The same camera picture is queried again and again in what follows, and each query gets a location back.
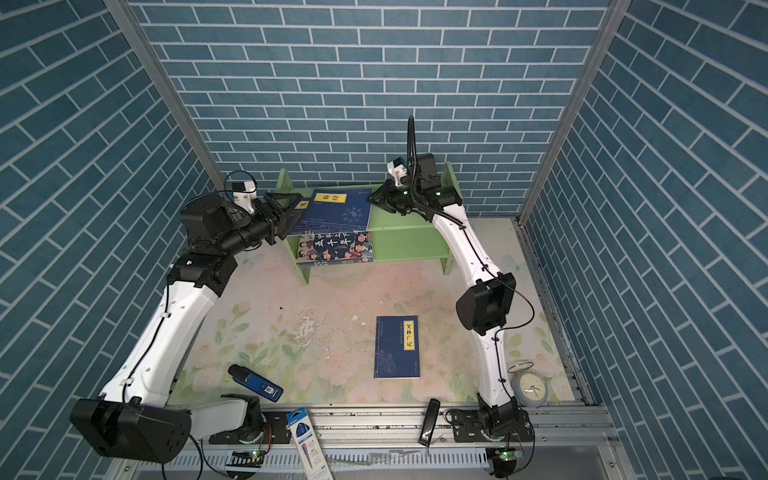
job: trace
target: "alarm clock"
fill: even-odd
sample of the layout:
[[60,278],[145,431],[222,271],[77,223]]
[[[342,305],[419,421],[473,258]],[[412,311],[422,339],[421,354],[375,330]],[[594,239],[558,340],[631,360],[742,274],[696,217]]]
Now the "alarm clock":
[[530,370],[533,362],[517,363],[507,370],[512,377],[512,392],[515,398],[527,407],[540,407],[547,401],[549,393],[544,377]]

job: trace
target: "blue brick wallpaper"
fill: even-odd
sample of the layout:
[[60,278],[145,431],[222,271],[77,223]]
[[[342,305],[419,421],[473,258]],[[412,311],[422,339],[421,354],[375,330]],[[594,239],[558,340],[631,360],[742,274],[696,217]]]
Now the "blue brick wallpaper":
[[419,151],[454,163],[469,213],[503,217],[608,3],[131,1],[223,171],[266,187],[282,167],[299,185],[381,181],[414,114]]
[[529,229],[638,478],[768,478],[768,2],[633,0]]
[[0,72],[0,478],[100,478],[69,412],[141,334],[210,181],[101,0],[0,2]]

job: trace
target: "book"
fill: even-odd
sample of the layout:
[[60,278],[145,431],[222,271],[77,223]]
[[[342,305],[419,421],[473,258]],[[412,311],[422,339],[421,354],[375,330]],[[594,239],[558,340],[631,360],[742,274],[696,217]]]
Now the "book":
[[299,237],[296,262],[303,266],[373,261],[368,232],[308,234]]
[[419,318],[377,316],[374,355],[373,378],[419,378]]
[[368,229],[370,188],[316,189],[289,235],[359,232]]

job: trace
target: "yellow title label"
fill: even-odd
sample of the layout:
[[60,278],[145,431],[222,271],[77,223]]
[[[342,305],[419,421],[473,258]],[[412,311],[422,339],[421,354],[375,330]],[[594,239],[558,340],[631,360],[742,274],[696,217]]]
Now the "yellow title label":
[[346,202],[346,194],[317,194],[316,202],[330,202],[332,204],[343,204]]
[[416,334],[413,332],[413,320],[406,320],[402,323],[403,334],[405,339],[402,343],[402,349],[415,350],[416,349]]

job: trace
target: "floral tablecloth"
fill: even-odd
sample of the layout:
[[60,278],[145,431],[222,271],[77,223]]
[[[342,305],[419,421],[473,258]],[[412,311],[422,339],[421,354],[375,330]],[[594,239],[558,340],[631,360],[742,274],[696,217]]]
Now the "floral tablecloth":
[[[472,226],[536,309],[530,325],[505,332],[508,363],[535,362],[533,370],[547,380],[548,400],[573,400],[511,221],[474,219]],[[476,400],[472,338],[454,307],[466,290],[458,267],[446,276],[437,260],[319,266],[303,286],[279,245],[242,253],[238,263],[200,328],[170,403],[200,405],[225,393],[251,393],[227,374],[232,363],[282,386],[280,403]],[[419,317],[419,379],[373,378],[376,317],[391,315]],[[530,315],[528,304],[516,296],[508,326]]]

